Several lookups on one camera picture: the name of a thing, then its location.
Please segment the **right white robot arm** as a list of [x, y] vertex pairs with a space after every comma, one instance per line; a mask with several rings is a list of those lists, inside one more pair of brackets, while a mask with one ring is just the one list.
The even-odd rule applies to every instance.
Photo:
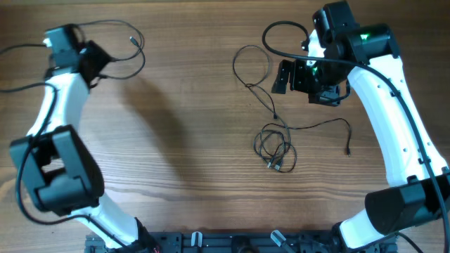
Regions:
[[421, 121], [404, 77], [397, 40], [385, 24], [360, 26], [346, 1], [313, 16], [303, 55], [282, 53], [274, 93], [300, 91], [309, 102], [336, 106], [354, 91], [379, 142], [388, 188], [369, 193], [364, 208], [337, 223], [332, 252], [358, 252], [441, 220], [449, 227], [449, 166]]

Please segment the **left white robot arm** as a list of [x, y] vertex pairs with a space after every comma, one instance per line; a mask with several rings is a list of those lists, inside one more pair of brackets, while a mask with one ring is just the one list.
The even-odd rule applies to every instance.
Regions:
[[44, 99], [26, 136], [10, 144], [19, 210], [44, 226], [77, 220], [103, 240], [106, 252], [159, 252], [142, 223], [105, 193], [101, 169], [78, 135], [84, 104], [113, 58], [86, 40], [78, 24], [51, 28], [45, 36], [51, 55], [40, 82]]

